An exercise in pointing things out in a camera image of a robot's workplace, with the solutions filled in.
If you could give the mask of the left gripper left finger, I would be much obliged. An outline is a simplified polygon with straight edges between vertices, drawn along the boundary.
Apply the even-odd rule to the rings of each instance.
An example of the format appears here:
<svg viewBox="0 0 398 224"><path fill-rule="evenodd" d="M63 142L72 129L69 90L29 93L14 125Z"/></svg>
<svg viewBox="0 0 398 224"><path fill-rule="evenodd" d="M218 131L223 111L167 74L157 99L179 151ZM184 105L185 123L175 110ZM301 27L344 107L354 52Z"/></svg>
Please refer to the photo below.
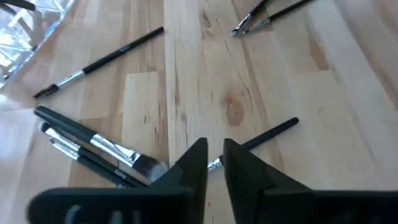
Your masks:
<svg viewBox="0 0 398 224"><path fill-rule="evenodd" d="M208 142L199 138L158 180L130 189L55 188L29 203L29 223L202 223Z"/></svg>

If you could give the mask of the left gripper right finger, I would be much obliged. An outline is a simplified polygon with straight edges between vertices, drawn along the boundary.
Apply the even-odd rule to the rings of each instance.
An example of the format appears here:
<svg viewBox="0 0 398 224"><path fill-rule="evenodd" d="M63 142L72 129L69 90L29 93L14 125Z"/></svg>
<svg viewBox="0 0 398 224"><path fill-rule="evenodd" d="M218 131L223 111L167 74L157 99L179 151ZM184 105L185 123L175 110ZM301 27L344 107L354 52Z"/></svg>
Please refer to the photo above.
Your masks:
<svg viewBox="0 0 398 224"><path fill-rule="evenodd" d="M397 223L397 192L314 190L224 141L224 176L237 223Z"/></svg>

